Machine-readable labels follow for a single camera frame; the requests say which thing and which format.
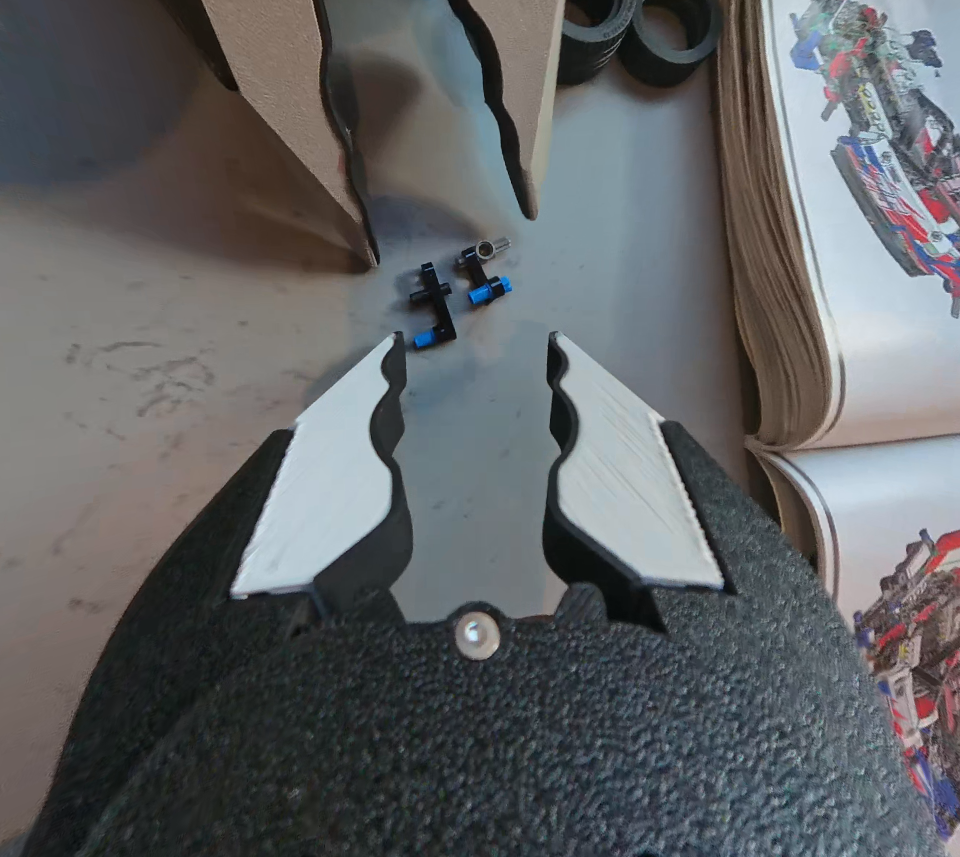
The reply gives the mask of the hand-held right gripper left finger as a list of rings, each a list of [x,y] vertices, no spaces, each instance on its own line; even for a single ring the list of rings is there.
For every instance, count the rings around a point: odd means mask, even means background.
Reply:
[[[396,458],[406,381],[404,338],[395,332],[295,419],[231,599],[305,594],[322,617],[340,617],[390,593],[414,545]]]

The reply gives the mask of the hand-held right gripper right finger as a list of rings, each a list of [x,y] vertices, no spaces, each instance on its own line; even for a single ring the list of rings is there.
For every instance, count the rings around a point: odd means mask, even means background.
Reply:
[[[548,337],[546,380],[558,445],[543,515],[546,564],[568,587],[596,587],[610,622],[664,633],[656,589],[725,588],[665,419],[560,331]]]

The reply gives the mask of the black angled beam blue pin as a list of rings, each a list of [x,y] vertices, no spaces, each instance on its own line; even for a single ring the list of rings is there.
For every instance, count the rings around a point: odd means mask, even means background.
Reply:
[[[450,283],[440,280],[437,269],[432,262],[420,265],[419,281],[420,287],[409,294],[409,302],[414,307],[430,306],[435,316],[435,322],[430,329],[414,336],[414,348],[424,350],[455,341],[457,332],[448,304],[448,298],[452,294]]]

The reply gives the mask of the black beam two blue pins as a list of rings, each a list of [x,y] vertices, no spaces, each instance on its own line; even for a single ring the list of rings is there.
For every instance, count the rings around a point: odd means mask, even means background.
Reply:
[[[513,291],[508,277],[488,276],[485,264],[476,254],[462,257],[462,267],[470,278],[472,288],[467,294],[471,306],[485,306]]]

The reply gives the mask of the grey axle connector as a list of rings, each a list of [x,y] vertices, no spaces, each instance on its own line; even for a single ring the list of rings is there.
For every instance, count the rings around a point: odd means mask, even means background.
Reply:
[[[465,268],[470,261],[476,261],[481,264],[487,263],[496,258],[500,253],[507,251],[512,246],[512,240],[509,237],[498,239],[481,239],[474,245],[467,247],[457,256],[455,266]]]

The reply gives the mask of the black rubber toy tyre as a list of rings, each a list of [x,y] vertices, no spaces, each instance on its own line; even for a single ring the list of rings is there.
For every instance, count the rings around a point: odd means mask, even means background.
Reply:
[[[565,0],[586,23],[564,17],[557,82],[585,83],[610,62],[632,23],[638,0]]]
[[[625,70],[637,81],[668,88],[686,81],[712,55],[722,34],[723,14],[719,0],[636,0],[630,24],[617,55]],[[674,47],[654,31],[644,7],[668,11],[678,19],[685,48]]]

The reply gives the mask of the open instruction book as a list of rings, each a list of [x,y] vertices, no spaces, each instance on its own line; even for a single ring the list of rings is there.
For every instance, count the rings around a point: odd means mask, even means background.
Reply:
[[[747,446],[958,855],[959,0],[720,3]]]

